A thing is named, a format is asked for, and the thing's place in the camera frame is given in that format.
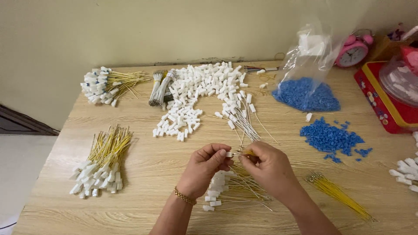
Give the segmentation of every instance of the beige wall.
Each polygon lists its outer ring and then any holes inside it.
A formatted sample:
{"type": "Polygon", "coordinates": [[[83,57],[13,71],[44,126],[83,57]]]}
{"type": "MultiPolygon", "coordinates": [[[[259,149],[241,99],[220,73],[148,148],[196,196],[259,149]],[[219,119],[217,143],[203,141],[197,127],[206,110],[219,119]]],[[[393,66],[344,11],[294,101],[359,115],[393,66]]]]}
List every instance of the beige wall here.
{"type": "MultiPolygon", "coordinates": [[[[272,60],[298,28],[294,2],[1,0],[0,103],[60,129],[93,67],[272,60]]],[[[329,2],[342,34],[417,24],[416,0],[329,2]]]]}

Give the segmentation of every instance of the floor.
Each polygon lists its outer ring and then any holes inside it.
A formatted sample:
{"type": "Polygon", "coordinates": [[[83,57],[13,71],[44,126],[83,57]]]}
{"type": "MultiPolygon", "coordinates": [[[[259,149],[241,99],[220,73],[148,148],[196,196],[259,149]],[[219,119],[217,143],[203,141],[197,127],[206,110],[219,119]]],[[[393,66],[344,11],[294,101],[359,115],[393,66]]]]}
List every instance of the floor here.
{"type": "Polygon", "coordinates": [[[56,139],[0,135],[0,235],[11,234],[56,139]]]}

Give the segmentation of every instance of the clear plastic container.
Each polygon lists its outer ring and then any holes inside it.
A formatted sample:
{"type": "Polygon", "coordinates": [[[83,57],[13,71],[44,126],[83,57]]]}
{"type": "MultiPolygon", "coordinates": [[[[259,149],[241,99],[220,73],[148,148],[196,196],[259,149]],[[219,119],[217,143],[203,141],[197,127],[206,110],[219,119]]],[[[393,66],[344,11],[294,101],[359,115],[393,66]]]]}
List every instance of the clear plastic container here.
{"type": "Polygon", "coordinates": [[[394,99],[411,107],[418,107],[418,77],[404,61],[391,59],[379,71],[380,85],[394,99]]]}

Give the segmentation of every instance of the clock face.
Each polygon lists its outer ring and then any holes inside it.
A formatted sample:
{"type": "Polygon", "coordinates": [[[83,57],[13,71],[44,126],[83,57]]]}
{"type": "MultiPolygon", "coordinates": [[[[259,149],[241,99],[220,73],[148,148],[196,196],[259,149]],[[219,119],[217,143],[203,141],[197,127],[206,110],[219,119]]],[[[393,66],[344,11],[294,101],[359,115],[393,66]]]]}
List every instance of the clock face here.
{"type": "Polygon", "coordinates": [[[350,67],[359,63],[364,57],[366,57],[366,49],[360,46],[353,47],[342,54],[339,63],[343,67],[350,67]]]}

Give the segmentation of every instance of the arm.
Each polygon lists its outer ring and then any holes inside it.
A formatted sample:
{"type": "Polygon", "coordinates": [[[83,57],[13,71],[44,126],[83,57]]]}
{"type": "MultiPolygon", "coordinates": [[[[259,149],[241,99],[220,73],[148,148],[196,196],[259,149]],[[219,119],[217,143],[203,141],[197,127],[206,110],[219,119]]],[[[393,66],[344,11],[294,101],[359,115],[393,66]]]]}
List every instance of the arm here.
{"type": "MultiPolygon", "coordinates": [[[[215,173],[229,171],[229,166],[234,164],[226,157],[230,150],[231,147],[225,144],[209,144],[195,151],[177,184],[178,192],[194,201],[203,196],[215,173]]],[[[171,193],[149,234],[186,234],[192,208],[192,204],[171,193]]]]}
{"type": "Polygon", "coordinates": [[[263,142],[253,142],[247,150],[258,157],[240,156],[242,166],[290,210],[302,235],[341,235],[300,185],[286,154],[263,142]]]}

